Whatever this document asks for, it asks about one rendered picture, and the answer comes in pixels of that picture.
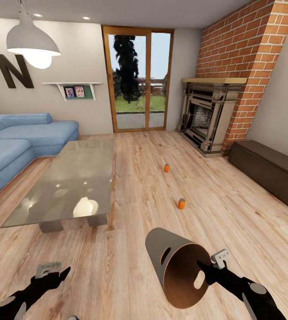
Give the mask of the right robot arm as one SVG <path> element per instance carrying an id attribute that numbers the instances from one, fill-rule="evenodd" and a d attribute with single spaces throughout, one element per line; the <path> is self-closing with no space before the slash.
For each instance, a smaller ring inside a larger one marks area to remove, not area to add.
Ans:
<path id="1" fill-rule="evenodd" d="M 246 277 L 233 275 L 227 269 L 226 261 L 229 251 L 223 249 L 211 256 L 212 264 L 206 266 L 197 262 L 198 266 L 205 273 L 205 280 L 208 285 L 219 283 L 226 290 L 229 290 L 239 300 L 243 301 L 252 320 L 286 320 L 282 312 L 276 307 L 276 303 L 269 291 Z"/>

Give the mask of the trash can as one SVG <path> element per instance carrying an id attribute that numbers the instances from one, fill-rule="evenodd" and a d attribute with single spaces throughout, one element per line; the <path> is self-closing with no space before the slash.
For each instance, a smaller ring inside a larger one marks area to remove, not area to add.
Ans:
<path id="1" fill-rule="evenodd" d="M 206 248 L 161 227 L 148 233 L 145 246 L 168 302 L 180 310 L 199 303 L 209 285 L 204 279 L 200 289 L 194 287 L 202 270 L 197 262 L 212 264 Z"/>

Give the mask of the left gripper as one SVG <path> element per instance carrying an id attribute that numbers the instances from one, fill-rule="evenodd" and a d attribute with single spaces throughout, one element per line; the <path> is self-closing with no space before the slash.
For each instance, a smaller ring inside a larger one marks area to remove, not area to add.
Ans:
<path id="1" fill-rule="evenodd" d="M 34 286 L 38 290 L 38 299 L 50 289 L 55 289 L 60 286 L 62 282 L 66 279 L 71 267 L 66 268 L 63 272 L 52 272 L 43 278 L 31 278 L 30 286 Z M 37 300 L 38 300 L 37 299 Z"/>

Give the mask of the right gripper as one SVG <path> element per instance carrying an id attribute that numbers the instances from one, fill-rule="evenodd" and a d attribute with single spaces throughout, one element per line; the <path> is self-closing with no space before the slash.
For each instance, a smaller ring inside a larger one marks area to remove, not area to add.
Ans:
<path id="1" fill-rule="evenodd" d="M 198 266 L 202 269 L 202 271 L 205 273 L 205 280 L 208 285 L 212 285 L 214 283 L 219 283 L 221 286 L 223 286 L 226 290 L 228 290 L 228 280 L 232 273 L 227 269 L 226 261 L 223 260 L 223 263 L 225 267 L 220 270 L 218 268 L 214 268 L 211 264 L 210 266 L 206 266 L 200 262 L 197 262 Z"/>

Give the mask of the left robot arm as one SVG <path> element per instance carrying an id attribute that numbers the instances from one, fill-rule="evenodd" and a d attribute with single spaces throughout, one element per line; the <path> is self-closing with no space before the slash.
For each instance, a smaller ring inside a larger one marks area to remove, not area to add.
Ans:
<path id="1" fill-rule="evenodd" d="M 48 272 L 59 269 L 62 265 L 62 261 L 39 264 L 35 276 L 31 278 L 31 284 L 26 289 L 17 291 L 0 302 L 0 320 L 23 320 L 26 310 L 46 291 L 58 288 L 64 282 L 71 267 L 61 273 Z"/>

